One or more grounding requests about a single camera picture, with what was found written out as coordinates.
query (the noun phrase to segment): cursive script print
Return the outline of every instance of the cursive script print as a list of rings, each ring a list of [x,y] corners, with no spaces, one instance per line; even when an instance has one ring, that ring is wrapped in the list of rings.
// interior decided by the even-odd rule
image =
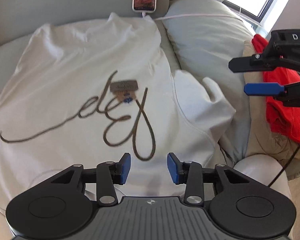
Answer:
[[[112,98],[108,104],[105,106],[105,109],[102,111],[100,110],[100,105],[103,101],[103,99],[105,98],[106,96],[106,93],[109,89],[109,86],[111,84],[111,81],[112,81],[112,78],[114,77],[114,75],[117,73],[118,71],[116,70],[115,72],[113,72],[111,74],[111,76],[108,78],[107,80],[107,83],[102,91],[102,94],[100,96],[100,98],[98,96],[93,96],[93,97],[90,97],[82,106],[81,108],[79,109],[79,111],[77,113],[75,113],[74,115],[68,117],[67,119],[65,119],[63,122],[61,123],[58,123],[54,126],[51,126],[45,130],[42,130],[30,137],[27,137],[27,138],[23,138],[23,139],[17,139],[17,140],[8,140],[6,138],[4,138],[2,136],[2,131],[0,131],[0,139],[2,141],[4,141],[5,143],[22,143],[22,142],[26,142],[26,141],[30,141],[32,139],[35,139],[37,137],[39,137],[40,135],[43,135],[49,131],[52,131],[52,130],[55,130],[61,126],[63,126],[64,124],[66,124],[67,122],[75,119],[76,117],[80,118],[80,119],[84,119],[84,118],[87,118],[89,116],[92,116],[95,112],[99,113],[99,114],[104,114],[109,120],[111,120],[111,123],[106,127],[106,129],[104,130],[103,132],[103,141],[110,147],[118,147],[122,144],[124,144],[125,142],[127,142],[131,137],[132,137],[132,148],[133,148],[133,152],[135,154],[135,156],[141,160],[141,161],[149,161],[152,159],[152,157],[154,156],[154,152],[155,152],[155,138],[154,138],[154,133],[153,133],[153,130],[152,130],[152,127],[151,127],[151,124],[148,120],[148,117],[144,111],[144,106],[145,106],[145,102],[146,102],[146,97],[147,97],[147,92],[148,92],[148,88],[145,88],[145,91],[144,91],[144,94],[143,94],[143,97],[142,97],[142,101],[141,101],[141,104],[139,103],[139,101],[136,99],[135,102],[136,104],[138,105],[139,107],[139,111],[138,111],[138,115],[135,119],[135,122],[134,122],[134,125],[131,129],[131,131],[129,132],[129,134],[120,142],[117,142],[117,143],[111,143],[108,141],[107,139],[107,133],[108,131],[117,123],[117,122],[124,122],[124,121],[127,121],[127,120],[130,120],[131,119],[131,116],[130,115],[123,115],[123,116],[120,116],[119,118],[113,118],[109,115],[109,112],[113,109],[115,109],[116,107],[118,107],[120,104],[122,104],[122,102],[118,102],[117,104],[115,104],[114,106],[111,106],[110,105],[116,100],[116,97]],[[89,108],[91,105],[93,105],[94,103],[97,103],[96,107],[90,111],[89,113],[85,113],[85,114],[82,114],[82,112],[84,110],[86,110],[87,108]],[[136,146],[136,136],[137,136],[137,129],[138,129],[138,123],[139,123],[139,120],[140,120],[140,117],[141,117],[141,114],[143,116],[143,118],[145,119],[146,121],[146,124],[148,126],[148,129],[149,129],[149,132],[150,132],[150,135],[151,135],[151,141],[152,141],[152,149],[151,149],[151,152],[150,154],[148,155],[148,157],[144,158],[144,157],[141,157],[137,151],[137,146]]]

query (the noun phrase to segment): red garment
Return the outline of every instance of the red garment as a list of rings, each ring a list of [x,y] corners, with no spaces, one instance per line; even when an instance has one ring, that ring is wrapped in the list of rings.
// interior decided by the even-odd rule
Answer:
[[[262,53],[268,41],[256,34],[252,44],[257,53]],[[287,85],[300,81],[299,74],[291,69],[277,67],[274,71],[263,72],[264,82],[278,82]],[[266,119],[272,132],[286,135],[295,142],[300,143],[300,107],[285,107],[281,101],[266,97]]]

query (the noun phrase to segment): window frame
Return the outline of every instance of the window frame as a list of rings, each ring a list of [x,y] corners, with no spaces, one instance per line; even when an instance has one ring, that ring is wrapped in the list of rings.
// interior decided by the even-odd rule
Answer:
[[[263,5],[260,13],[258,16],[252,14],[251,12],[245,10],[244,8],[241,8],[240,6],[231,3],[227,0],[223,0],[223,4],[225,4],[226,6],[228,6],[231,9],[234,9],[237,12],[241,12],[241,14],[244,14],[245,16],[248,16],[249,18],[251,18],[252,20],[261,23],[262,19],[265,17],[266,13],[268,12],[269,8],[271,7],[272,3],[274,0],[266,0],[265,4]]]

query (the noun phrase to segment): gray ribbed plate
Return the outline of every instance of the gray ribbed plate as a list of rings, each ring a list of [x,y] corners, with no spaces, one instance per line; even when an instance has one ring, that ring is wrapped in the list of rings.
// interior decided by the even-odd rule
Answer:
[[[178,197],[124,197],[101,208],[93,221],[64,240],[239,240],[216,228],[201,208]],[[288,240],[282,236],[277,240]]]

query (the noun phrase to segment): black circular disc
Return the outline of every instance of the black circular disc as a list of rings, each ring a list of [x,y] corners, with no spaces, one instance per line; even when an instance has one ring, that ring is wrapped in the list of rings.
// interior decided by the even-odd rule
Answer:
[[[91,201],[67,184],[34,187],[15,197],[6,218],[15,235],[58,239],[82,228],[92,214]]]
[[[209,215],[224,231],[246,239],[288,234],[296,209],[284,195],[252,183],[232,184],[210,202]]]

